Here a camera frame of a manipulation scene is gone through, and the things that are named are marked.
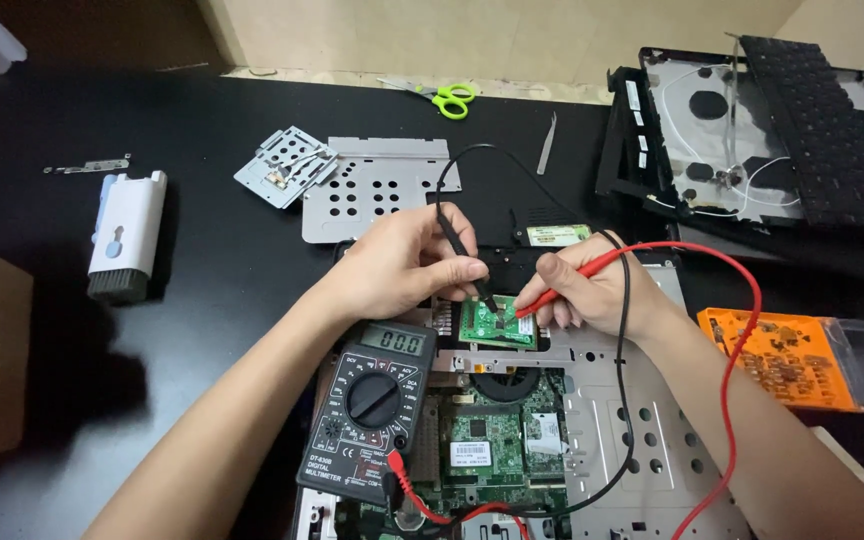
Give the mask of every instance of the left hand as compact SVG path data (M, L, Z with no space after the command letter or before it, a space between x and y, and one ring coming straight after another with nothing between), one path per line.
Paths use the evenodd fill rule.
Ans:
M336 309L350 319L387 319L433 294L455 301L474 295L470 282L489 274L475 258L475 230L452 202L441 211L471 256L452 251L435 204L380 217L319 282Z

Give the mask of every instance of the text digital multimeter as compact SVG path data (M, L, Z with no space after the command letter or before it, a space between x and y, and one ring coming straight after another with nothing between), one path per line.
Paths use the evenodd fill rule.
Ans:
M436 330L368 321L342 348L295 481L374 505L392 449L412 448L437 354Z

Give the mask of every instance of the hand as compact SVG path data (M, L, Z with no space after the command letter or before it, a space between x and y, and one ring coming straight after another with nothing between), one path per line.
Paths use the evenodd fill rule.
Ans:
M478 255L475 230L451 202L441 211L465 250L459 256L436 221L435 204L380 217L320 282L353 319L387 319L436 294L462 301L474 295L472 280L489 274Z
M618 240L614 232L608 233ZM584 321L602 332L617 335L625 288L621 260L617 259L588 279L575 270L614 249L616 247L602 234L594 234L557 253L544 254L535 263L536 274L522 288L513 305L517 310L525 308L547 289L555 289L561 298L535 313L538 325L547 326L554 318L565 329L570 324L580 327ZM630 299L625 336L637 341L648 335L657 317L677 310L677 307L634 255L629 253L627 259Z

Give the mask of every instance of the wifi card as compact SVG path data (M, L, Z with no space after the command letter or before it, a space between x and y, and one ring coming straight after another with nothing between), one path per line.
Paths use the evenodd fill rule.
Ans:
M512 307L515 297L493 297L498 313L492 313L486 304L477 299L462 302L462 322L459 327L459 341L477 343L509 349L534 351L539 348L536 318L530 314L516 318Z

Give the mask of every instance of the black table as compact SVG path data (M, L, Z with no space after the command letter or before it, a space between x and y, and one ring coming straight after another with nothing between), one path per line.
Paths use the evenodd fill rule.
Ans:
M645 218L594 196L606 106L478 98L454 122L415 96L373 88L22 64L0 77L0 257L35 277L26 438L0 455L0 538L80 534L182 412L329 269L331 246L302 240L297 204L273 208L233 180L272 132L295 125L322 141L446 139L453 153L492 142L535 164L553 112L549 190L626 240L657 240L641 237ZM108 309L85 296L103 175L42 168L126 153L130 176L161 169L170 186L155 299ZM507 209L542 194L486 152L459 168L463 191L446 198L481 243L507 244ZM752 271L767 310L864 318L864 283ZM716 261L688 257L679 277L692 313L749 305L741 278ZM817 280L845 302L807 292ZM827 426L864 465L864 415L806 421ZM235 534L287 528L290 502L277 486L291 482L304 437L298 420L286 425Z

